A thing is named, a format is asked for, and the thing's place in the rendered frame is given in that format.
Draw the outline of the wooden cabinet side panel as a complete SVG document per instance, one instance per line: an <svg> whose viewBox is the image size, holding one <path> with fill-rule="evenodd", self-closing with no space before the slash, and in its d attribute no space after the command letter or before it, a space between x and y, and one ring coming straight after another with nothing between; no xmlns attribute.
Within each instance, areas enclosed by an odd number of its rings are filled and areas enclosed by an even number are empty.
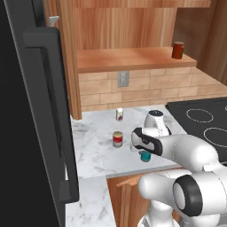
<svg viewBox="0 0 227 227"><path fill-rule="evenodd" d="M43 0L43 5L48 27L51 25L50 17L59 16L56 23L60 32L66 71L69 110L75 120L80 120L82 118L82 109L74 38L73 0Z"/></svg>

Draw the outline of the wooden base cabinet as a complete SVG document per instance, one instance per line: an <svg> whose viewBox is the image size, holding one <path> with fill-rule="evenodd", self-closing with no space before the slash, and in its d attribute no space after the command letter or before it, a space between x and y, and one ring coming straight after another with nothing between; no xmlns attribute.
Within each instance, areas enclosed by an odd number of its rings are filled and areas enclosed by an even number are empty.
<svg viewBox="0 0 227 227"><path fill-rule="evenodd" d="M106 180L117 227L137 227L150 211L156 208L161 208L161 212L166 210L164 204L155 202L153 205L139 194L137 184L143 175L115 176Z"/></svg>

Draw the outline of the black hob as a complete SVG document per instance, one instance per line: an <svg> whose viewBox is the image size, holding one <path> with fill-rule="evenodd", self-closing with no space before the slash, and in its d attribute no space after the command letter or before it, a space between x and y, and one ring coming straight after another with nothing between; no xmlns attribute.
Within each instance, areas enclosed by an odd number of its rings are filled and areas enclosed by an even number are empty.
<svg viewBox="0 0 227 227"><path fill-rule="evenodd" d="M210 143L227 166L227 97L168 102L166 108L187 134Z"/></svg>

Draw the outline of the wooden cabinet door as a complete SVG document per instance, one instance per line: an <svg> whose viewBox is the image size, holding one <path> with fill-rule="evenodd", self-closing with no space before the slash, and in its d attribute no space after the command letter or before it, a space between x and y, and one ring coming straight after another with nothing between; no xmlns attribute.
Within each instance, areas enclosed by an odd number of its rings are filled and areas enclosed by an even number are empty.
<svg viewBox="0 0 227 227"><path fill-rule="evenodd" d="M212 0L197 68L227 86L227 0Z"/></svg>

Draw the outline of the red and green can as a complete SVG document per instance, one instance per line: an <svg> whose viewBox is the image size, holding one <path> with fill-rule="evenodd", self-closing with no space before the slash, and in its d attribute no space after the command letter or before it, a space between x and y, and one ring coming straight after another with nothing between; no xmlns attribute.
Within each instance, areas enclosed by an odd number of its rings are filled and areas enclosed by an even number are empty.
<svg viewBox="0 0 227 227"><path fill-rule="evenodd" d="M123 134L120 131L115 131L113 133L113 146L114 147L121 147L123 140Z"/></svg>

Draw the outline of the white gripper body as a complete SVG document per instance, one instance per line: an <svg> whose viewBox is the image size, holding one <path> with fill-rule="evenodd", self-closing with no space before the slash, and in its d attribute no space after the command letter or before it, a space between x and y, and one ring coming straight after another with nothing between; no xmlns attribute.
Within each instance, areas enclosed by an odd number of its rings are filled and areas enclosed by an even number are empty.
<svg viewBox="0 0 227 227"><path fill-rule="evenodd" d="M141 153L143 151L142 149L137 149L132 143L130 143L129 148L133 153Z"/></svg>

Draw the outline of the black fridge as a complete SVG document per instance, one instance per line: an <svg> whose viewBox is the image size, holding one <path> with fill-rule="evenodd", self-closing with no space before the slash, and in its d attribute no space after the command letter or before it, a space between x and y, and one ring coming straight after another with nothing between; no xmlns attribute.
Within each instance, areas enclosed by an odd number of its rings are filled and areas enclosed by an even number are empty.
<svg viewBox="0 0 227 227"><path fill-rule="evenodd" d="M0 0L0 18L0 227L69 227L48 54L23 37L48 27L43 0Z"/></svg>

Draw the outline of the dark red can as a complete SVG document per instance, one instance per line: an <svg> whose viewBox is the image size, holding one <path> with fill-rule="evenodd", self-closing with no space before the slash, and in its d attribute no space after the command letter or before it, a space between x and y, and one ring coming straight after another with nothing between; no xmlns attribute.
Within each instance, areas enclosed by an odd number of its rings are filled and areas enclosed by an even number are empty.
<svg viewBox="0 0 227 227"><path fill-rule="evenodd" d="M183 42L174 42L172 58L181 59L184 53L184 43Z"/></svg>

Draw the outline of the grey fridge hinge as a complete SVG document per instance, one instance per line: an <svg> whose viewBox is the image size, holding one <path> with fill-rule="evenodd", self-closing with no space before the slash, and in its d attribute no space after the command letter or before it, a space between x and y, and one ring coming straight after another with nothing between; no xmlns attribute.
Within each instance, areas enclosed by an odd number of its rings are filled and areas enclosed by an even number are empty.
<svg viewBox="0 0 227 227"><path fill-rule="evenodd" d="M59 20L59 16L50 16L49 17L49 22L50 22L50 26L54 27L55 23Z"/></svg>

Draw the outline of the grey wall outlet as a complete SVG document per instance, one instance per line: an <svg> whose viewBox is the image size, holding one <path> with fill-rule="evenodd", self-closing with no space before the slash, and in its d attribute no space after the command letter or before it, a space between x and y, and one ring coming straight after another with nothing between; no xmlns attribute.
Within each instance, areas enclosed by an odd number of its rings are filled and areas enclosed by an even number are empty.
<svg viewBox="0 0 227 227"><path fill-rule="evenodd" d="M117 85L119 88L129 86L129 71L119 71L118 72Z"/></svg>

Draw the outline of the wooden wall cabinet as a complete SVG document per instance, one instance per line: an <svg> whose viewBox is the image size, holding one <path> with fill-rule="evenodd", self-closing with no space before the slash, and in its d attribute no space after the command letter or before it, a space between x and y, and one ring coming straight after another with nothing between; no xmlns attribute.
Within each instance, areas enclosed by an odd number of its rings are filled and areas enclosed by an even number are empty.
<svg viewBox="0 0 227 227"><path fill-rule="evenodd" d="M172 59L179 9L207 9L211 0L73 0L80 73L191 67L187 55Z"/></svg>

